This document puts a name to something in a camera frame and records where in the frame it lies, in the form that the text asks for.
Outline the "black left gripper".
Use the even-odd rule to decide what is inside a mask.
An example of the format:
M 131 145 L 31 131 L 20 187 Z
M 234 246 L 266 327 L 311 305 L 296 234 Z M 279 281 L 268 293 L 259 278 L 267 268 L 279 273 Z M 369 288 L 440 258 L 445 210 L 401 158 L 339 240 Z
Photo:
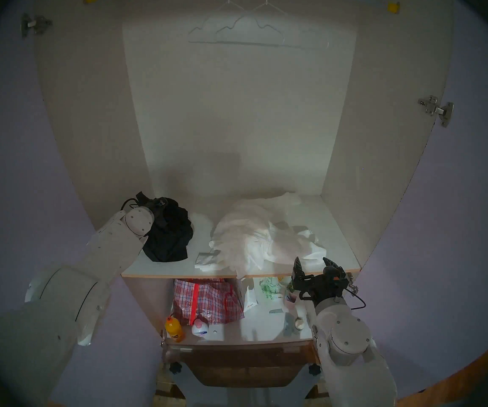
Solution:
M 165 198 L 150 199 L 143 192 L 139 192 L 137 193 L 137 204 L 148 209 L 152 213 L 153 218 L 159 218 L 163 216 L 168 203 Z

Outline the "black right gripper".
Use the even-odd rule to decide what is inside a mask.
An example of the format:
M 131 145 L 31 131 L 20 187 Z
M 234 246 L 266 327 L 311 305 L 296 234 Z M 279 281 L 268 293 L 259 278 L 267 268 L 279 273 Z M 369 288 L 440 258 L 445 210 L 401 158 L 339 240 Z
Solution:
M 306 275 L 302 269 L 299 257 L 296 257 L 292 269 L 292 284 L 295 292 L 303 301 L 322 302 L 333 298 L 338 301 L 342 292 L 350 282 L 344 275 L 344 270 L 332 260 L 323 257 L 325 267 L 321 275 Z

